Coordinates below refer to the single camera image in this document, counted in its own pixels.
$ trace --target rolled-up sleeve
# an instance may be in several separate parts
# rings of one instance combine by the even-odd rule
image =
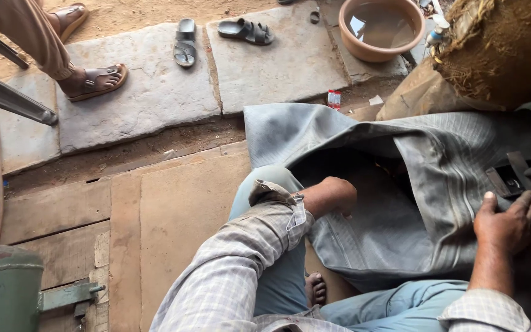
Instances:
[[[521,306],[496,290],[467,290],[438,320],[449,327],[448,332],[531,332]]]
[[[254,331],[257,279],[314,223],[302,198],[256,180],[251,208],[202,244],[167,292],[151,331]]]

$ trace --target black slipper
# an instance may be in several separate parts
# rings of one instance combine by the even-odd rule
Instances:
[[[196,23],[191,18],[183,18],[175,33],[177,41],[173,44],[173,57],[182,67],[192,67],[196,63]]]
[[[236,38],[255,45],[268,45],[274,39],[274,31],[265,24],[255,24],[240,18],[237,22],[223,21],[218,24],[218,34],[225,38]]]

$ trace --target light blue pants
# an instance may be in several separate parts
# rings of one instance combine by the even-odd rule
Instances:
[[[303,189],[286,168],[256,168],[239,185],[229,220],[249,209],[249,193],[256,179],[281,185],[289,192]],[[305,294],[305,240],[264,270],[257,281],[254,315],[297,314],[308,310]],[[468,283],[457,280],[424,280],[403,283],[393,290],[375,291],[347,298],[321,308],[326,320],[364,331],[445,332],[436,320],[445,307],[460,298]]]

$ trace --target metal bracket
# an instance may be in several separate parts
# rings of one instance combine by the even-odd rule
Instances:
[[[509,164],[491,167],[486,171],[497,194],[504,199],[521,195],[526,190],[531,190],[531,179],[524,175],[529,168],[520,151],[507,154]]]
[[[83,283],[61,290],[38,293],[38,310],[40,312],[68,306],[70,304],[88,301],[97,296],[97,292],[105,290],[106,285],[99,286],[97,283]]]

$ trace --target bare foot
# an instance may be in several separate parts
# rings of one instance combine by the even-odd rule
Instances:
[[[107,90],[118,84],[118,81],[122,77],[122,74],[120,73],[122,66],[120,64],[116,64],[116,66],[118,67],[118,73],[98,76],[94,82],[93,89],[90,89],[87,92]],[[85,80],[87,80],[85,69],[78,67],[69,78],[57,82],[61,87],[61,90],[68,95],[68,97],[77,97],[80,94],[86,93]]]
[[[325,304],[327,286],[323,282],[323,276],[320,273],[311,273],[306,278],[305,285],[307,307],[312,308],[315,304],[321,306]]]
[[[81,5],[74,5],[74,6],[60,8],[58,12],[65,11],[65,10],[73,10],[73,11],[64,15],[64,18],[62,20],[60,20],[58,18],[58,15],[55,13],[46,13],[48,21],[53,27],[54,32],[56,32],[59,37],[61,36],[63,31],[65,31],[65,29],[69,25],[71,25],[71,23],[78,20],[85,13],[85,7]]]

